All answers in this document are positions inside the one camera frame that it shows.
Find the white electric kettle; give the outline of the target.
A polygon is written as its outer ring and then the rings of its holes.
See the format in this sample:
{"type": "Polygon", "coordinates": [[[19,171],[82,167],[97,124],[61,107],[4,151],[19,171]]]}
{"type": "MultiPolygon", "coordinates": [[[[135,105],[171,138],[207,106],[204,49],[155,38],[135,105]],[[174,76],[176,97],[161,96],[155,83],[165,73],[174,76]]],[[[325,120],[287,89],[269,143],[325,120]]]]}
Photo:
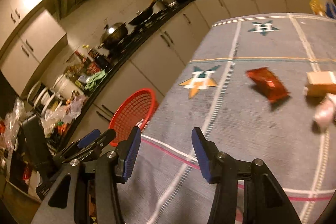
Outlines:
{"type": "Polygon", "coordinates": [[[65,75],[60,75],[53,87],[52,90],[55,93],[59,93],[64,99],[70,99],[73,91],[77,91],[80,95],[84,94],[83,91],[77,87],[70,79],[65,75]]]}

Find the brown snack wrapper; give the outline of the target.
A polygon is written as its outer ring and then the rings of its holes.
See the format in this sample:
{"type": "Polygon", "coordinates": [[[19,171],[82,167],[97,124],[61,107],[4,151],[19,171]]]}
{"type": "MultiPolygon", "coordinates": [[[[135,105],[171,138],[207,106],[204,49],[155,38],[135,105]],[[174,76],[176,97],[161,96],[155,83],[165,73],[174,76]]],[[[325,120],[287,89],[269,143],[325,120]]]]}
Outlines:
{"type": "Polygon", "coordinates": [[[245,73],[270,103],[284,100],[290,94],[284,84],[267,67],[251,69],[245,73]]]}

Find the orange cardboard box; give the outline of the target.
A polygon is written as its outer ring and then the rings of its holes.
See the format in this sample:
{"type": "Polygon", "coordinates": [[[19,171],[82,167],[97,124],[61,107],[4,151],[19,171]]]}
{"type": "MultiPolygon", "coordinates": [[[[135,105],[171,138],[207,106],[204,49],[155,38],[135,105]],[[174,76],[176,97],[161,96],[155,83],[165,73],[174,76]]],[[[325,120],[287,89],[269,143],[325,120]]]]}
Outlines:
{"type": "Polygon", "coordinates": [[[310,97],[324,97],[327,93],[335,94],[335,72],[307,72],[307,83],[303,94],[310,97]]]}

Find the black frying pan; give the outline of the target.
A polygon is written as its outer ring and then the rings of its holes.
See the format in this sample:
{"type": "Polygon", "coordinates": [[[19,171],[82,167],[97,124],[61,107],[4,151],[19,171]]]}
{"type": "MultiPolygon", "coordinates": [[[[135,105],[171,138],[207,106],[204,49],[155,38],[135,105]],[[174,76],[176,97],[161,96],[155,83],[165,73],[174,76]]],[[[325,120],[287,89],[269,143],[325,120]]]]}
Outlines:
{"type": "Polygon", "coordinates": [[[132,19],[129,22],[129,25],[136,27],[143,24],[146,20],[148,20],[153,14],[153,6],[155,5],[156,2],[157,0],[151,0],[149,7],[144,9],[134,19],[132,19]]]}

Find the grey star tablecloth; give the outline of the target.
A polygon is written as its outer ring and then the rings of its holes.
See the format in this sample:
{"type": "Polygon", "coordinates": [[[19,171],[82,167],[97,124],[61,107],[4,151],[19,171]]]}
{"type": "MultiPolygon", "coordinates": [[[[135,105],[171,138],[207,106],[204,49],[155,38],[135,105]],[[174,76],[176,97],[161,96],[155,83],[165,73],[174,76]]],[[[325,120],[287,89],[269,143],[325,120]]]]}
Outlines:
{"type": "Polygon", "coordinates": [[[191,143],[199,127],[235,159],[263,159],[302,223],[335,191],[335,125],[320,133],[307,72],[335,71],[335,20],[265,14],[211,27],[142,133],[130,180],[118,188],[126,223],[206,223],[215,186],[191,143]],[[267,67],[290,93],[270,103],[246,71],[267,67]]]}

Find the lidded steel wok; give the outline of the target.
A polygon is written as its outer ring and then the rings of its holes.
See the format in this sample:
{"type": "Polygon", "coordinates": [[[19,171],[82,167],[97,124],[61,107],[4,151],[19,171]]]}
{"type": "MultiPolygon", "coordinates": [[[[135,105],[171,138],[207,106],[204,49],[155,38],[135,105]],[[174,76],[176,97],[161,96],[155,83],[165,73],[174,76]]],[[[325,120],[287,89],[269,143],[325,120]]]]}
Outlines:
{"type": "Polygon", "coordinates": [[[128,36],[126,23],[115,23],[111,26],[108,24],[104,27],[104,33],[100,38],[98,49],[104,48],[108,51],[115,49],[123,39],[128,36]]]}

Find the white cloth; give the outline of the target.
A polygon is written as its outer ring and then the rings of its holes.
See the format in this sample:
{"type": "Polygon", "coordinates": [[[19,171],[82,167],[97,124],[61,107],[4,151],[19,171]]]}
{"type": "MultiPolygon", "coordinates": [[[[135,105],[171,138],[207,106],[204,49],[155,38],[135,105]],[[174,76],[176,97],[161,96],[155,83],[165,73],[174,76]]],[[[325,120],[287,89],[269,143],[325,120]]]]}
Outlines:
{"type": "Polygon", "coordinates": [[[321,132],[329,128],[335,120],[335,94],[326,94],[324,99],[317,106],[313,120],[321,132]]]}

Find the green cloth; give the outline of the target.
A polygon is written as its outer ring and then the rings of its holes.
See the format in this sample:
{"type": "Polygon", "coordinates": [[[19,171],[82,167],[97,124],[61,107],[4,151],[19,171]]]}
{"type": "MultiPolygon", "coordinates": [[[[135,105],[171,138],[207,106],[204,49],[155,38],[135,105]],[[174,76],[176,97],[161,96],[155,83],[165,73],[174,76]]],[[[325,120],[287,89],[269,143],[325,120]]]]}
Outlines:
{"type": "Polygon", "coordinates": [[[88,79],[88,81],[85,85],[84,90],[92,91],[95,88],[95,86],[97,85],[97,83],[100,80],[102,80],[104,77],[105,77],[105,71],[104,70],[93,74],[91,77],[89,77],[89,79],[88,79]]]}

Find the clear plastic bags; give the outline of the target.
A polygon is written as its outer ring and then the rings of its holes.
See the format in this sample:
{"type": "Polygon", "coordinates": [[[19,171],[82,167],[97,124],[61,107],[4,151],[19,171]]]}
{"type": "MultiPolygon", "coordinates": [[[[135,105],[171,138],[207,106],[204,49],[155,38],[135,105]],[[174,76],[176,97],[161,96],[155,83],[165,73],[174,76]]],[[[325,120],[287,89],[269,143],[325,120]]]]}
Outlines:
{"type": "Polygon", "coordinates": [[[55,111],[47,110],[41,118],[41,125],[45,137],[50,137],[60,123],[61,126],[69,125],[80,116],[82,107],[87,97],[85,95],[76,96],[69,104],[58,107],[55,111]]]}

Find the red plastic basket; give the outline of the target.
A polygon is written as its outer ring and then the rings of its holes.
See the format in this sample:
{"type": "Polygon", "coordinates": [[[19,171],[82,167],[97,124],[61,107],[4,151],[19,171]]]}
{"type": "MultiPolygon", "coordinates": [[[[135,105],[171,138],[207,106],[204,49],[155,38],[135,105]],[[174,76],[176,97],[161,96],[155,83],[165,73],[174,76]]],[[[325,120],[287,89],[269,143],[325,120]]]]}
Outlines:
{"type": "Polygon", "coordinates": [[[116,147],[118,143],[129,137],[133,127],[143,130],[157,110],[159,103],[155,91],[143,88],[128,97],[117,109],[108,129],[116,132],[116,137],[109,143],[116,147]]]}

